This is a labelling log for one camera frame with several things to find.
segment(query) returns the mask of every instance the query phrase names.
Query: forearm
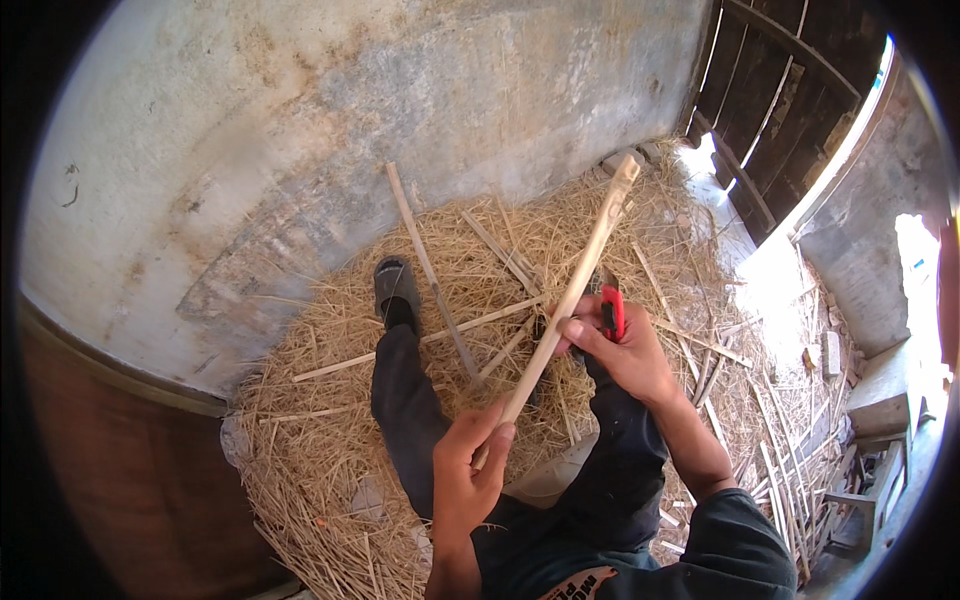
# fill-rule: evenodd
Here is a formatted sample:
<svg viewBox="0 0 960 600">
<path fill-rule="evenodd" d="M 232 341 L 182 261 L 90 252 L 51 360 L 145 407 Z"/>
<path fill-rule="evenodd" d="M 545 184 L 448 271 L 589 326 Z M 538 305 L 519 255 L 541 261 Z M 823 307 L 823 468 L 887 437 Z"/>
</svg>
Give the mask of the forearm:
<svg viewBox="0 0 960 600">
<path fill-rule="evenodd" d="M 473 541 L 434 538 L 433 568 L 426 583 L 426 600 L 476 600 L 480 597 L 480 567 Z"/>
<path fill-rule="evenodd" d="M 677 474 L 697 500 L 736 487 L 730 457 L 679 385 L 664 399 L 645 403 L 670 449 Z"/>
</svg>

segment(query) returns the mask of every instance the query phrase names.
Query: hay pile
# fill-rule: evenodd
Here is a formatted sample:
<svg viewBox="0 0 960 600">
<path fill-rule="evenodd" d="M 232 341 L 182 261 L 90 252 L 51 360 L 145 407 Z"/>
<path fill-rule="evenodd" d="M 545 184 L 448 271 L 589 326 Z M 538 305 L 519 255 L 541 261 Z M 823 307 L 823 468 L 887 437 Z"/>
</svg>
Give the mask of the hay pile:
<svg viewBox="0 0 960 600">
<path fill-rule="evenodd" d="M 713 330 L 742 323 L 743 318 L 730 299 L 732 278 L 714 257 L 716 227 L 712 218 L 689 199 L 682 175 L 669 158 L 673 143 L 661 142 L 662 166 L 646 170 L 637 180 L 628 196 L 628 204 L 633 206 L 612 234 L 601 264 L 617 274 L 627 300 L 641 302 L 665 317 L 660 298 L 637 260 L 632 246 L 637 242 L 681 326 L 712 340 Z M 517 249 L 539 266 L 541 289 L 552 301 L 562 294 L 586 244 L 608 180 L 602 173 L 591 172 L 527 204 L 506 206 L 489 196 L 421 214 L 420 236 L 454 321 L 462 323 L 529 299 L 465 222 L 462 210 L 468 210 L 507 252 Z M 424 334 L 444 330 L 401 224 L 314 284 L 314 301 L 302 305 L 302 313 L 290 323 L 285 339 L 247 379 L 233 404 L 236 412 L 231 419 L 250 441 L 239 467 L 255 524 L 282 560 L 322 598 L 419 597 L 429 573 L 411 533 L 418 530 L 420 521 L 407 503 L 371 416 L 373 362 L 292 382 L 295 375 L 375 349 L 383 325 L 373 314 L 372 270 L 387 254 L 406 256 L 414 265 L 424 300 Z M 543 305 L 535 305 L 464 332 L 478 368 L 532 315 L 543 311 Z M 682 359 L 677 338 L 666 331 L 660 333 L 677 377 L 692 393 L 696 381 Z M 492 371 L 486 389 L 471 395 L 465 392 L 468 376 L 448 337 L 422 344 L 421 356 L 444 411 L 453 417 L 510 391 L 533 348 L 532 339 L 526 337 Z M 762 345 L 750 327 L 733 336 L 732 348 L 753 358 L 758 366 L 766 364 Z M 703 349 L 695 345 L 692 349 L 701 363 Z M 547 373 L 540 389 L 540 407 L 526 408 L 517 422 L 507 482 L 597 427 L 588 408 L 593 385 L 586 370 L 565 356 L 554 359 Z M 752 465 L 758 454 L 756 441 L 765 436 L 750 390 L 750 375 L 740 366 L 728 365 L 710 396 L 735 466 Z M 784 395 L 783 402 L 789 404 L 791 414 L 804 409 L 802 401 L 789 395 Z M 317 411 L 323 413 L 310 415 Z M 756 483 L 757 469 L 763 472 L 762 463 L 751 471 L 753 475 L 745 474 L 744 487 Z M 365 478 L 383 491 L 382 518 L 351 509 L 351 500 Z M 684 525 L 691 511 L 673 509 L 672 503 L 686 500 L 683 484 L 668 465 L 661 506 L 682 525 L 662 529 L 664 540 L 684 544 Z M 676 560 L 659 544 L 651 549 L 662 563 Z"/>
</svg>

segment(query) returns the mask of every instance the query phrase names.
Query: black pants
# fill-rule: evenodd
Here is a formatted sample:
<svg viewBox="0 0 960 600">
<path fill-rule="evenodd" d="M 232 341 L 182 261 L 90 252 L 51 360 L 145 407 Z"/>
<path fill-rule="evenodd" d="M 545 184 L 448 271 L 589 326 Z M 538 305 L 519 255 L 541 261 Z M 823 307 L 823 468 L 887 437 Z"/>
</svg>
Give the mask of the black pants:
<svg viewBox="0 0 960 600">
<path fill-rule="evenodd" d="M 485 581 L 548 534 L 596 550 L 628 552 L 657 534 L 666 460 L 660 432 L 646 407 L 590 356 L 587 371 L 596 382 L 590 410 L 600 422 L 600 437 L 553 508 L 541 510 L 500 495 L 486 521 L 501 527 L 481 527 L 472 534 Z M 377 344 L 371 403 L 410 504 L 420 517 L 432 518 L 433 446 L 450 419 L 420 366 L 418 341 L 407 325 L 392 328 Z"/>
</svg>

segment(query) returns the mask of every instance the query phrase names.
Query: wrist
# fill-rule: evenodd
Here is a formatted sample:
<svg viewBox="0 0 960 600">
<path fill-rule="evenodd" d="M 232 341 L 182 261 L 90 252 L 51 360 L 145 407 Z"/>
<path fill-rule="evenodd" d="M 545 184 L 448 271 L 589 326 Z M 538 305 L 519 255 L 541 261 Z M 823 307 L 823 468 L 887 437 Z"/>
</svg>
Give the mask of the wrist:
<svg viewBox="0 0 960 600">
<path fill-rule="evenodd" d="M 473 540 L 469 534 L 437 531 L 433 528 L 433 560 L 435 563 L 458 563 L 473 554 Z"/>
<path fill-rule="evenodd" d="M 634 397 L 651 410 L 667 406 L 678 400 L 689 401 L 684 393 L 684 388 L 681 387 L 672 373 L 661 385 L 652 390 L 646 390 L 645 394 L 635 395 Z"/>
</svg>

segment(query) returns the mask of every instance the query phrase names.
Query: foot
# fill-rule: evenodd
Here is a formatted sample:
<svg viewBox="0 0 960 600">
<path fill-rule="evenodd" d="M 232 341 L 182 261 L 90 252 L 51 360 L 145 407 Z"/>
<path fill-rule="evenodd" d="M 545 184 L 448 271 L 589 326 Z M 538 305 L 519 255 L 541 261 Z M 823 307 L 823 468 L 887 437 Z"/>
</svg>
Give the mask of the foot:
<svg viewBox="0 0 960 600">
<path fill-rule="evenodd" d="M 373 269 L 373 311 L 387 330 L 406 324 L 420 337 L 420 293 L 410 263 L 387 256 Z"/>
</svg>

